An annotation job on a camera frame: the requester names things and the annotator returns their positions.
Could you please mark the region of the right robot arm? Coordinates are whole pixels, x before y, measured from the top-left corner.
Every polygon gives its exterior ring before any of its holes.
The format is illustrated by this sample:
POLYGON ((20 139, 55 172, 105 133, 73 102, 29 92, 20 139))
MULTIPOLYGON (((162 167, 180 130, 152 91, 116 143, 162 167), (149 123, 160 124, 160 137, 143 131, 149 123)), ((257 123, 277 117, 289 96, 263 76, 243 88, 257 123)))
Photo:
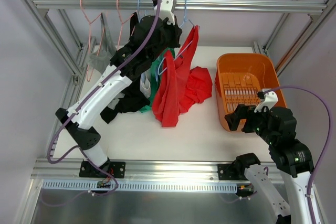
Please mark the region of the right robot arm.
POLYGON ((296 139, 297 121, 292 111, 266 106, 255 111, 255 106, 240 104, 233 113, 225 115, 225 120, 231 131, 236 131, 240 121, 245 120, 242 132, 256 133, 268 144, 270 157, 285 183, 288 200, 277 192, 254 153, 237 156, 225 172, 252 183, 275 223, 319 223, 309 184, 314 170, 312 155, 308 147, 296 139))

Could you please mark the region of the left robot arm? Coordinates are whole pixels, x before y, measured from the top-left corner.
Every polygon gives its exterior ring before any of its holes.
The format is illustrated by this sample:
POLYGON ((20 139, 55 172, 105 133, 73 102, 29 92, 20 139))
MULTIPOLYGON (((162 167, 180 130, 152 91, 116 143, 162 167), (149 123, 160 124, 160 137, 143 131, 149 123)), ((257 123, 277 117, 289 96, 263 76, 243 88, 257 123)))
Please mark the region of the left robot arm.
POLYGON ((166 48, 178 48, 182 30, 177 18, 144 16, 130 24, 129 41, 117 50, 94 87, 77 104, 60 108, 56 117, 92 162, 91 171, 105 177, 110 160, 102 150, 100 134, 93 127, 98 115, 124 89, 129 87, 166 48))

